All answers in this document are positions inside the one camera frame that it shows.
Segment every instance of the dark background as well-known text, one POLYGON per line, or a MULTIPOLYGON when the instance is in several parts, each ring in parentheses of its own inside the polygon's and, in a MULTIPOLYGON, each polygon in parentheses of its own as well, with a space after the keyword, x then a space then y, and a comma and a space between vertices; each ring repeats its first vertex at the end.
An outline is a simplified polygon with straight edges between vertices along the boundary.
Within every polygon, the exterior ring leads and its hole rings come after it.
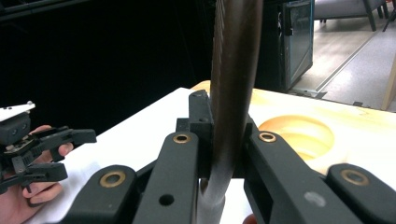
POLYGON ((2 21, 0 106, 30 100, 33 128, 102 133, 176 88, 210 79, 204 7, 96 0, 2 21))

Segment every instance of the floor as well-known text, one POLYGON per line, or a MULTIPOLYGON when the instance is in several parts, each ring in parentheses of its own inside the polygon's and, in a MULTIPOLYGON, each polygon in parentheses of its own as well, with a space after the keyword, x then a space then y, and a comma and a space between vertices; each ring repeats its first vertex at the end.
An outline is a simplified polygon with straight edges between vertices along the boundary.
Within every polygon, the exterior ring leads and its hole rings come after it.
MULTIPOLYGON (((393 5, 388 4, 389 14, 393 5)), ((376 12, 376 31, 367 18, 315 21, 313 66, 290 93, 380 109, 396 52, 396 22, 376 12)), ((396 100, 388 111, 396 111, 396 100)))

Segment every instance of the gray floor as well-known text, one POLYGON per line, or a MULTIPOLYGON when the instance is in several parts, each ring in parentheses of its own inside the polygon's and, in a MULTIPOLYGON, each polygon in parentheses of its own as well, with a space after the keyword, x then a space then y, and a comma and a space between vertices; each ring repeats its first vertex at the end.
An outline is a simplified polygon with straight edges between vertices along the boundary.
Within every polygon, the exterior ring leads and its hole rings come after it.
MULTIPOLYGON (((380 109, 396 53, 396 21, 382 32, 386 21, 375 12, 375 32, 367 18, 315 21, 314 65, 290 93, 380 109)), ((395 100, 388 111, 396 111, 395 100)))

